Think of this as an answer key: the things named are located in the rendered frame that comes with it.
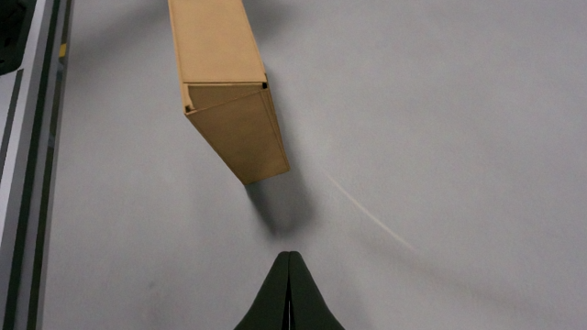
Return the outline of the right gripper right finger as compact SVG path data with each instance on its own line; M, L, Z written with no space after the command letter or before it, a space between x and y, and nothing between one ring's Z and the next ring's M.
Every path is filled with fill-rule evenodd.
M330 312L298 251L289 252L290 330L345 330Z

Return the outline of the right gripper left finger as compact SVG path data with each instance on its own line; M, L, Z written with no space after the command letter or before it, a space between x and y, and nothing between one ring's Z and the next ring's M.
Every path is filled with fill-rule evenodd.
M280 252L234 330L289 330L289 252Z

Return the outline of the brown cardboard box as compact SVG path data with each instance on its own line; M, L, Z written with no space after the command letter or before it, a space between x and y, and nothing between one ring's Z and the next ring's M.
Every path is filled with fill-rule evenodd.
M290 171L242 0L169 6L185 116L243 185Z

